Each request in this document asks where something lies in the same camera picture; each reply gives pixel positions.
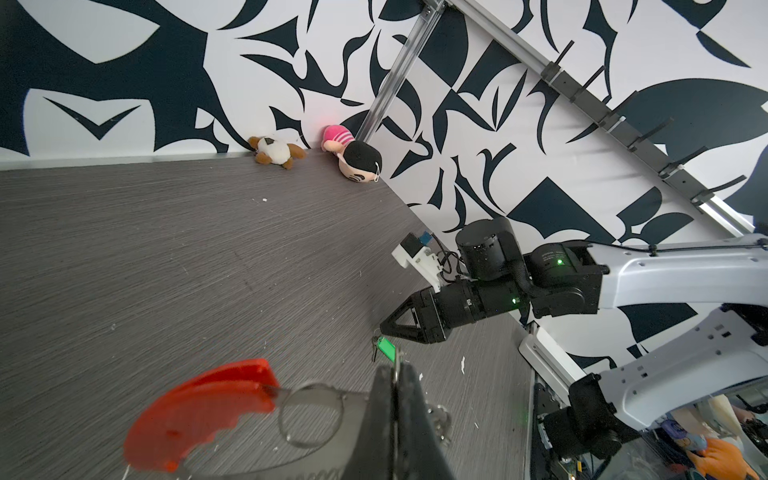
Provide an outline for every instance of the plush toy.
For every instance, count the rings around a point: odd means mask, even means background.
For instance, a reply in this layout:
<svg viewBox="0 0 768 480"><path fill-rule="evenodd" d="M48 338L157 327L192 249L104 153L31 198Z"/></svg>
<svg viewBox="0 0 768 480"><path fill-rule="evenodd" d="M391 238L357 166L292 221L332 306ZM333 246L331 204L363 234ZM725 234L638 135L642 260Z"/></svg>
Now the plush toy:
<svg viewBox="0 0 768 480"><path fill-rule="evenodd" d="M272 137L251 137L248 143L256 151L256 161L262 165L283 165L283 168L290 170L294 158L306 157L306 152L300 146Z"/></svg>
<svg viewBox="0 0 768 480"><path fill-rule="evenodd" d="M687 452L701 475L717 480L744 480L747 475L760 478L744 461L739 449L720 439L707 439L707 449L699 452L703 456Z"/></svg>
<svg viewBox="0 0 768 480"><path fill-rule="evenodd" d="M321 147L339 158L339 170L350 180L360 183L379 181L382 155L367 143L355 140L346 127L326 127Z"/></svg>

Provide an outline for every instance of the red handle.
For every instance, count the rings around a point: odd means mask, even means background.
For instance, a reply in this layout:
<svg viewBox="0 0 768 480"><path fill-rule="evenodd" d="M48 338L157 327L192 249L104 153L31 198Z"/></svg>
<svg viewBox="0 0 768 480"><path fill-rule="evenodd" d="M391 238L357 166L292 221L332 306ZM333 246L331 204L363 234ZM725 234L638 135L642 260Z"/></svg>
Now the red handle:
<svg viewBox="0 0 768 480"><path fill-rule="evenodd" d="M237 426L240 415L272 412L275 405L262 385L280 386L265 359L229 363L179 385L131 426L125 460L137 470L175 472L195 446Z"/></svg>

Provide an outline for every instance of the wood grain surface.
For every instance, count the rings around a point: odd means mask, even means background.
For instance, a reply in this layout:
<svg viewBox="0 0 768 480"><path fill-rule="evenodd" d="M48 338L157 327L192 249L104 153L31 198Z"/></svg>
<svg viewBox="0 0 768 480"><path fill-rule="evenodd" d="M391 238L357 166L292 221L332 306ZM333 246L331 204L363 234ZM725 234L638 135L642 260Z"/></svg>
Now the wood grain surface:
<svg viewBox="0 0 768 480"><path fill-rule="evenodd" d="M320 152L292 171L243 157L0 172L0 478L119 480L141 411L227 362L368 390L373 330L427 285L390 252L423 230L383 182L348 181ZM522 335L500 316L438 345L393 339L453 415L457 478L523 478ZM243 419L190 460L223 473L295 456L274 430Z"/></svg>

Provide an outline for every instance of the wallpaper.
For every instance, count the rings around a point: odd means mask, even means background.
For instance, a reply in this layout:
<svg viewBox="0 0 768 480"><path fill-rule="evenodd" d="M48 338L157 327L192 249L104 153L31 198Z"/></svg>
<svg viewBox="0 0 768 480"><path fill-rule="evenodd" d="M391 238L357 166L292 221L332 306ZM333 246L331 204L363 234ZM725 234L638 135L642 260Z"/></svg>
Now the wallpaper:
<svg viewBox="0 0 768 480"><path fill-rule="evenodd" d="M467 223L501 216L526 252L572 239L645 245L727 235L609 135L580 135L589 120L457 11L443 15L400 93L371 142L382 178L452 249ZM636 305L538 322L582 368L600 371L714 307Z"/></svg>
<svg viewBox="0 0 768 480"><path fill-rule="evenodd" d="M717 195L768 223L768 2L763 0L479 0L536 50L645 132L705 186L749 179Z"/></svg>
<svg viewBox="0 0 768 480"><path fill-rule="evenodd" d="M8 0L0 161L307 147L356 129L419 0Z"/></svg>

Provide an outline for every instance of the green key tag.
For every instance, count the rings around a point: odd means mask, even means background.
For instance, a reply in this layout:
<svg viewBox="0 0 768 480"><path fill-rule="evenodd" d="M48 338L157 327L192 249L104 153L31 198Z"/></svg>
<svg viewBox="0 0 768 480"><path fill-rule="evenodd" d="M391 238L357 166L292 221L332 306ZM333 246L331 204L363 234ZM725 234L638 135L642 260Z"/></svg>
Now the green key tag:
<svg viewBox="0 0 768 480"><path fill-rule="evenodd" d="M383 336L379 337L379 341L376 342L376 347L381 350L381 353L386 355L386 358L390 359L392 363L395 362L395 352L397 348Z"/></svg>

